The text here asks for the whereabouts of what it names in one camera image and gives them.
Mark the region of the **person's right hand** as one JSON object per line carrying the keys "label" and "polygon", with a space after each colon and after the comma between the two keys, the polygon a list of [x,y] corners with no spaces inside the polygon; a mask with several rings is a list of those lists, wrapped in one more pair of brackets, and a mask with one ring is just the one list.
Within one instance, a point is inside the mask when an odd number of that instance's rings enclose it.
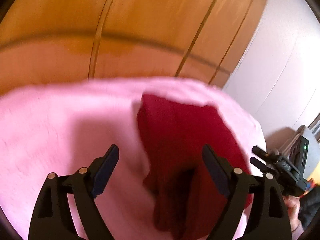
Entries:
{"label": "person's right hand", "polygon": [[302,227],[302,223],[298,218],[299,210],[300,210],[300,201],[299,198],[294,196],[284,196],[284,203],[287,207],[287,213],[289,216],[292,239],[299,239],[301,234],[304,232]]}

